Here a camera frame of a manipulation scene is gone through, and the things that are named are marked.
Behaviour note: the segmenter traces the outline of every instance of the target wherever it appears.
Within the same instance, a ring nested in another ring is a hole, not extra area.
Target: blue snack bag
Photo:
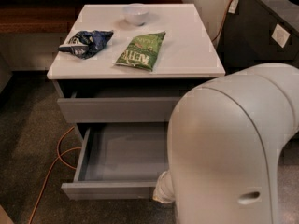
[[[80,59],[88,59],[102,50],[113,36],[113,31],[80,31],[67,44],[61,45],[58,50],[69,52]]]

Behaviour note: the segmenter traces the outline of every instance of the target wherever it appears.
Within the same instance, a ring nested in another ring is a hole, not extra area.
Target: chip bag
[[[134,37],[115,64],[152,71],[165,34],[162,32]]]

